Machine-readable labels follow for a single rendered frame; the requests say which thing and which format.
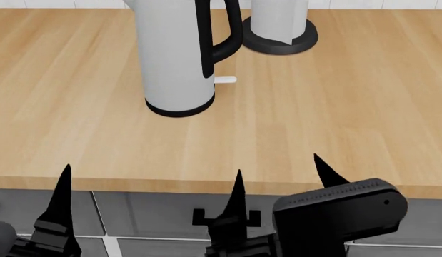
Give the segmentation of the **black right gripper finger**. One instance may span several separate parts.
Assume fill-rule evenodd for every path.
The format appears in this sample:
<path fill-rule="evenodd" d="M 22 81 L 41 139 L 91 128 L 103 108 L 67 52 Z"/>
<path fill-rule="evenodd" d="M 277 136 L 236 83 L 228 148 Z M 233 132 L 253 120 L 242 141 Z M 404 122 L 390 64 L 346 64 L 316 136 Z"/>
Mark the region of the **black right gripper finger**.
<path fill-rule="evenodd" d="M 241 170 L 238 170 L 228 203 L 221 214 L 223 217 L 246 218 L 246 190 Z"/>
<path fill-rule="evenodd" d="M 336 173 L 320 156 L 313 155 L 316 171 L 324 188 L 331 188 L 349 183 L 347 179 Z"/>

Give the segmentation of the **wide grey cabinet drawer front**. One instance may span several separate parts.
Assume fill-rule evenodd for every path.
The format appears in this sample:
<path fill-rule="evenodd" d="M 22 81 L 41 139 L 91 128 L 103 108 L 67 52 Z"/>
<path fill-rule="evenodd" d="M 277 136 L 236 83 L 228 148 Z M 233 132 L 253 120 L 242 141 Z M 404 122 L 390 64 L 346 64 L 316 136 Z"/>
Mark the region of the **wide grey cabinet drawer front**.
<path fill-rule="evenodd" d="M 228 194 L 94 192 L 111 236 L 208 239 L 205 226 L 194 226 L 194 209 L 205 218 L 220 215 Z M 408 200 L 408 213 L 395 233 L 357 240 L 380 245 L 442 246 L 442 200 Z"/>

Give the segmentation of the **black round paper towel holder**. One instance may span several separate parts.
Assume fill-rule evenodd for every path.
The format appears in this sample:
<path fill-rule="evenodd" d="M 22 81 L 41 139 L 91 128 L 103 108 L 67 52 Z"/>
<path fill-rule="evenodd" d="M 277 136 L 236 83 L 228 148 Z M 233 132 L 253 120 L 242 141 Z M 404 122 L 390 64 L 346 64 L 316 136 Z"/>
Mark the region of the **black round paper towel holder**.
<path fill-rule="evenodd" d="M 302 35 L 294 38 L 291 44 L 270 40 L 257 36 L 251 30 L 251 18 L 243 21 L 243 45 L 252 51 L 268 55 L 293 55 L 308 51 L 318 42 L 315 25 L 306 20 L 306 28 Z"/>

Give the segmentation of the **white paper towel roll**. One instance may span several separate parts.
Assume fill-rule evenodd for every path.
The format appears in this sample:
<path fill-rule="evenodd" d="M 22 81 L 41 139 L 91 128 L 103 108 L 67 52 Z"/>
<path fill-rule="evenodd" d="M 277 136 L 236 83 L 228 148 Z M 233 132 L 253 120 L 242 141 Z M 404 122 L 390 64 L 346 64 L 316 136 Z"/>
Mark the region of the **white paper towel roll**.
<path fill-rule="evenodd" d="M 251 30 L 255 35 L 285 44 L 306 29 L 308 0 L 252 0 Z"/>

